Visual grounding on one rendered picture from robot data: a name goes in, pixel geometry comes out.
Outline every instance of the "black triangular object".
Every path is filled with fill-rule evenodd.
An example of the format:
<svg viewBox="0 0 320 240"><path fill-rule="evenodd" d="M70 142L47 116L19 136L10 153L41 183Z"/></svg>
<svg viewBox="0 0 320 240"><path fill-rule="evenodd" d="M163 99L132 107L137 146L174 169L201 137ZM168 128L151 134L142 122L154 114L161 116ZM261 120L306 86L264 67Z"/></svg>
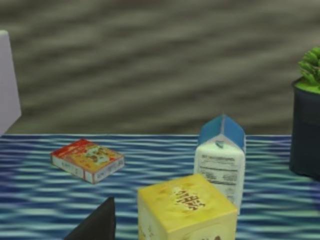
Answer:
<svg viewBox="0 0 320 240"><path fill-rule="evenodd" d="M115 240L116 207L114 197L109 197L64 240Z"/></svg>

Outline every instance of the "table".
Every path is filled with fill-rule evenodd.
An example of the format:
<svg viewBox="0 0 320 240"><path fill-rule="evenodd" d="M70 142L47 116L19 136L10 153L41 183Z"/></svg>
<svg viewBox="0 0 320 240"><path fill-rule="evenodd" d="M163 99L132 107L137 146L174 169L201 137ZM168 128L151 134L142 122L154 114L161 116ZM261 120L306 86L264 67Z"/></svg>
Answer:
<svg viewBox="0 0 320 240"><path fill-rule="evenodd" d="M124 153L126 167L97 185L50 165L80 138ZM289 136L247 137L237 240L319 240L320 184L288 169ZM0 138L0 239L60 240L107 197L117 240L137 239L136 190L193 172L195 135L4 135Z"/></svg>

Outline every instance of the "black object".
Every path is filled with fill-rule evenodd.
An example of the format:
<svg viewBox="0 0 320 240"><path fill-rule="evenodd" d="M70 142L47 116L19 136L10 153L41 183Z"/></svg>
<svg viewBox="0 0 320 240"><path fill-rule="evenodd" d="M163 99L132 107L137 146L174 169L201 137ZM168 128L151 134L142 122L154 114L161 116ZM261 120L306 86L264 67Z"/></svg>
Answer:
<svg viewBox="0 0 320 240"><path fill-rule="evenodd" d="M320 181L320 94L294 91L290 170Z"/></svg>
<svg viewBox="0 0 320 240"><path fill-rule="evenodd" d="M115 240L115 200L109 197L81 222L64 240Z"/></svg>

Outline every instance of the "blue striped cloth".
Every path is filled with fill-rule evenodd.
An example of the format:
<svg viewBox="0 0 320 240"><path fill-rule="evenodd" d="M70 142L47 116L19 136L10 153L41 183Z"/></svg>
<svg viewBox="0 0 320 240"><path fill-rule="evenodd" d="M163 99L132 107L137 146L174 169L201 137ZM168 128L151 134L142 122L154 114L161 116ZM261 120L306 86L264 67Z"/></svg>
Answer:
<svg viewBox="0 0 320 240"><path fill-rule="evenodd" d="M85 138L125 154L126 166L92 185L52 166L49 154ZM237 240L319 240L320 184L288 169L289 136L248 136ZM59 240L107 197L117 240L137 239L137 188L193 173L195 135L4 135L0 239Z"/></svg>

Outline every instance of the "pot rim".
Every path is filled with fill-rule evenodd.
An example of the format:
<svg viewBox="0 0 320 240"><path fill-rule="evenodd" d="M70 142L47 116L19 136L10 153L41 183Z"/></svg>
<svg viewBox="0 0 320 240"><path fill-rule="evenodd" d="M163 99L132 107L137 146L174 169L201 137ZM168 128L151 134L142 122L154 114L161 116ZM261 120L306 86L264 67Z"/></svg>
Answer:
<svg viewBox="0 0 320 240"><path fill-rule="evenodd" d="M303 94L308 94L308 95L311 95L311 96L319 96L320 97L320 94L319 93L315 93L315 92L310 92L310 91L306 91L306 90L303 90L301 88L298 88L296 87L296 83L299 82L301 79L303 79L304 77L299 77L297 80L294 80L292 83L291 83L291 86L293 87L294 91L297 91L298 93L303 93Z"/></svg>

